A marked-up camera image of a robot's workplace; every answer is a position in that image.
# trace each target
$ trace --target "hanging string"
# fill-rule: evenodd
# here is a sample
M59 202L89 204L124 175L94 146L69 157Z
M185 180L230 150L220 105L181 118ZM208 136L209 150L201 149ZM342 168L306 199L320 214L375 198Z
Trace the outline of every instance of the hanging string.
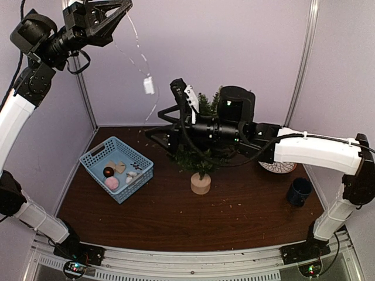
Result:
M141 45L140 45L140 43L139 43L139 37L138 37L137 29L135 28L134 22L133 22L132 19L130 18L129 13L127 13L127 17L128 17L128 19L129 19L129 21L130 21L130 24L131 24L132 28L133 28L134 35L135 35L135 42L136 42L136 44L137 44L137 49L138 49L139 54L141 55L141 57L143 58L143 60L144 60L144 62L145 62L145 64L146 64L147 71L143 71L140 67L138 67L138 66L135 64L134 60L133 60L130 56L128 56L128 55L126 54L126 52L124 52L123 50L121 50L121 49L118 47L117 42L114 40L115 47L118 49L118 51L119 51L120 53L122 53L122 54L123 54L123 55L124 55L129 61L130 61L130 63L131 63L131 64L132 64L132 65L133 65L133 66L134 66L134 67L135 67L140 73L143 74L143 76L144 76L145 78L148 78L148 77L151 76L151 68L150 68L150 65L149 65L149 63L148 63L148 60L147 60L146 56L145 56L145 55L143 54L143 52L142 52ZM153 84L154 84L154 89L156 89L157 99L156 99L156 103L153 105L153 107L152 107L150 113L149 113L149 114L147 115L147 117L145 118L145 121L144 121L144 123L142 124L142 127L145 126L145 124L147 123L147 121L150 119L151 115L155 112L156 107L157 107L157 105L158 105L158 103L159 103L159 100L160 100L160 89L159 89L159 86L157 85L157 83L155 82L154 79L153 79L152 81L153 81Z

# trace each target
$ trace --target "white cable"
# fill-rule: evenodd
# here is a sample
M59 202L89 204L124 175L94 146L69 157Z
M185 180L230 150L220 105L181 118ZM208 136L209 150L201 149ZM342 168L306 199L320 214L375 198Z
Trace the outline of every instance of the white cable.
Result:
M141 57L143 58L143 60L145 61L146 65L147 65L147 69L148 69L147 77L148 77L148 76L150 76L150 72L151 72L151 71L150 71L150 65L148 64L148 61L147 61L145 55L142 53L141 46L139 45L138 32L137 32L137 30L136 30L136 28L135 28L134 22L133 22L132 19L130 18L129 13L127 13L127 16L128 16L128 19L129 19L129 21L130 21L131 26L133 27L133 31L134 31L134 34L135 34L135 41L136 41L136 43L137 43L138 51L139 51Z
M128 56L123 50L121 50L121 49L118 47L116 41L114 40L115 47L117 48L117 50L120 51L120 53L122 53L122 54L123 54L123 55L124 55L124 56L125 56L130 62L131 62L131 64L132 64L132 65L133 65L133 66L134 66L134 67L135 67L140 73L142 73L142 74L145 76L145 78L148 78L148 77L151 76L151 68L150 68L150 65L149 65L149 63L148 63L148 60L147 60L146 56L143 54L143 52L142 52L142 50L141 50L141 46L140 46L140 43L139 43L138 32L137 32L137 29L135 28L134 22L133 22L132 19L130 18L129 13L127 13L127 16L128 16L128 19L129 19L129 21L130 21L131 26L133 27L133 31L134 31L134 35L135 35L135 41L136 41L136 44L137 44L137 48L138 48L139 54L141 55L141 57L143 58L143 60L144 60L145 63L146 63L147 70L148 70L147 73L144 72L144 71L142 71L141 68L138 67L138 66L135 64L134 60L133 60L130 56ZM142 126L144 126L144 125L147 123L148 119L149 119L149 118L151 117L151 115L155 112L155 110L156 110L156 106L158 105L159 100L160 100L160 89L159 89L159 87L158 87L158 85L156 84L156 82L155 82L154 79L153 79L153 81L154 81L155 88L156 88L156 90L157 90L157 95L158 95L158 97L157 97L157 99L156 99L156 103L153 105L153 107L152 107L152 109L151 109L151 112L150 112L150 113L148 114L148 116L146 117L145 122L143 123Z
M113 40L113 42L115 43L115 46L116 46L116 48L117 48L117 50L119 50L120 51L120 53L122 53L130 62L131 62L131 64L140 72L140 73L142 73L144 76L145 76L145 78L147 78L148 76L149 76L149 74L146 74L145 72L143 72L136 64L135 64L135 62L133 61L133 59L130 57L130 56L128 56L123 50L121 50L119 47L118 47L118 45L117 45L117 43L116 43L116 40Z

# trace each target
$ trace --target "wooden table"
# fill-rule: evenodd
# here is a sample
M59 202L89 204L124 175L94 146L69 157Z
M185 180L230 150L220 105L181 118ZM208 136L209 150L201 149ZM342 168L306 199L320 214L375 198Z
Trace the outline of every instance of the wooden table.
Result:
M293 179L307 177L301 165L284 175L256 162L223 168L211 174L210 192L198 196L190 190L192 174L138 132L101 128L91 144L116 136L154 162L153 179L123 204L79 167L59 217L83 242L152 251L247 249L303 240L323 212L315 192L302 208L285 198Z

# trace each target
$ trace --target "wooden block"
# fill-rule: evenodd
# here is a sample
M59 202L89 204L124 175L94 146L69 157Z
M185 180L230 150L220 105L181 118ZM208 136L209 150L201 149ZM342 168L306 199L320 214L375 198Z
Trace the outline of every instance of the wooden block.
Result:
M112 169L116 169L116 164L115 164L115 162L113 162L113 161L109 161L107 164L106 164L106 166L105 167L110 167L110 168L112 168Z
M122 174L125 171L126 168L127 168L127 166L125 165L125 163L123 161L120 161L116 165L115 170L116 170L117 173Z
M211 177L205 174L203 179L200 180L199 173L195 173L190 179L190 187L195 194L204 195L210 191Z

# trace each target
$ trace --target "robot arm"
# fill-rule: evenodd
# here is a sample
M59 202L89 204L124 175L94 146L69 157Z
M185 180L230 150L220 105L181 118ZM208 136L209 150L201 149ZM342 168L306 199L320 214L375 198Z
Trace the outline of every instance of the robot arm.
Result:
M131 7L131 0L69 1L63 11L65 26L59 31L51 19L32 9L11 34L11 41L28 56L28 66L0 111L0 213L14 216L45 234L56 245L56 255L77 260L84 253L96 265L101 263L103 248L81 244L68 223L47 214L3 169L21 129L49 92L55 69L64 70L66 63L73 74L86 69L90 57L82 48L111 43L113 31ZM107 16L113 9L117 10ZM88 62L80 70L71 71L67 59L79 54Z
M281 248L285 264L318 258L322 253L329 252L326 245L333 234L356 208L374 198L375 164L365 135L339 139L293 131L273 124L257 124L253 122L255 95L233 86L221 89L217 116L196 114L192 118L191 97L184 95L185 89L192 88L182 79L172 82L171 90L177 105L159 112L160 118L172 124L146 131L148 138L168 152L175 153L179 145L190 146L189 149L198 154L200 148L232 145L250 160L303 163L345 174L336 199L312 223L307 240ZM180 119L166 115L177 110L180 111ZM166 140L158 137L159 134L167 135ZM218 166L238 166L206 160Z

